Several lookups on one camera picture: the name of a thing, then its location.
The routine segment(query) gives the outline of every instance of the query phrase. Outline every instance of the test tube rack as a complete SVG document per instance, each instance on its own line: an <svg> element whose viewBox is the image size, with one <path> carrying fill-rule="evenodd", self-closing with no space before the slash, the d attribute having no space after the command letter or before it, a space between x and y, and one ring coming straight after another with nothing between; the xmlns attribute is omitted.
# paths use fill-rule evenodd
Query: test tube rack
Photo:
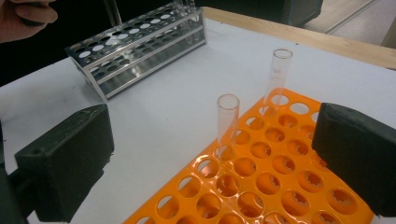
<svg viewBox="0 0 396 224"><path fill-rule="evenodd" d="M367 203L311 147L320 103L276 97L274 116L260 99L238 120L233 158L222 161L214 141L124 224L371 223Z"/></svg>
<svg viewBox="0 0 396 224"><path fill-rule="evenodd" d="M205 43L203 11L171 3L65 51L86 82L107 102L136 81Z"/></svg>

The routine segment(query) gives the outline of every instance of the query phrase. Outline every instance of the finger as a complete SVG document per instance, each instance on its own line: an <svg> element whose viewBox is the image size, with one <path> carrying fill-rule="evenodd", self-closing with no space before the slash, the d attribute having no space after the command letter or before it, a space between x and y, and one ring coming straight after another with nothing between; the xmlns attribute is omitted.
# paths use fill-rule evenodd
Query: finger
<svg viewBox="0 0 396 224"><path fill-rule="evenodd" d="M58 20L58 13L51 7L33 7L20 4L15 6L15 12L18 16L29 21L53 23Z"/></svg>

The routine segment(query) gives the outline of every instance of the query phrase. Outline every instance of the black foam block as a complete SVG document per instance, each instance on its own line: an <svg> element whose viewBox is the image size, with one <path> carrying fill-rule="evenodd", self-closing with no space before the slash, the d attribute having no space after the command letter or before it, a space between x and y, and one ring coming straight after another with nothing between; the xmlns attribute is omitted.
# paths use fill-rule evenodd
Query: black foam block
<svg viewBox="0 0 396 224"><path fill-rule="evenodd" d="M34 183L41 221L70 222L114 150L106 105L73 114L19 151L21 174Z"/></svg>
<svg viewBox="0 0 396 224"><path fill-rule="evenodd" d="M396 130L359 111L322 104L312 148L374 213L396 216Z"/></svg>

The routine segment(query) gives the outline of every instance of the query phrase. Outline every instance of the floor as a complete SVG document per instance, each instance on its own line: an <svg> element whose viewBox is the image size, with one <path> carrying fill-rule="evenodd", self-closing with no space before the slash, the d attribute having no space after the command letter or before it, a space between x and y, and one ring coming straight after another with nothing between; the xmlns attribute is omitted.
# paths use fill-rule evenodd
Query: floor
<svg viewBox="0 0 396 224"><path fill-rule="evenodd" d="M346 4L350 2L360 2L355 7L350 6L349 17L344 15L339 16L341 24L334 22L334 27L328 25L323 28L323 24L330 20L331 15L342 13L345 9L338 2L346 0L323 0L322 13L309 22L304 28L313 30L324 34L345 37L349 39L359 40L362 42L381 45L390 25L396 16L396 1L395 0L347 0Z"/></svg>

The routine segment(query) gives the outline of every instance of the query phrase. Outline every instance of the test tube rim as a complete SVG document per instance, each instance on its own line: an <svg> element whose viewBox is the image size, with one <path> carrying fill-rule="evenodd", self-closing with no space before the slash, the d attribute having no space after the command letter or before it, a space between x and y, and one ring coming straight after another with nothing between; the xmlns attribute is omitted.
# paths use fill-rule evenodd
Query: test tube rim
<svg viewBox="0 0 396 224"><path fill-rule="evenodd" d="M288 55L283 56L283 55L277 54L277 52L279 52L279 51L286 51L288 53ZM293 56L293 51L291 51L290 49L283 49L283 48L274 49L273 54L275 57L280 58L280 59L289 59Z"/></svg>
<svg viewBox="0 0 396 224"><path fill-rule="evenodd" d="M230 96L230 97L232 97L232 98L235 99L235 106L225 107L224 105L222 105L222 104L220 103L220 100L223 99L223 98L226 97L226 96ZM234 94L226 93L226 94L222 94L222 95L218 98L218 107L220 107L220 108L222 108L222 109L225 109L225 110L235 110L236 108L239 107L239 105L240 105L239 98L238 98L236 95L234 95Z"/></svg>

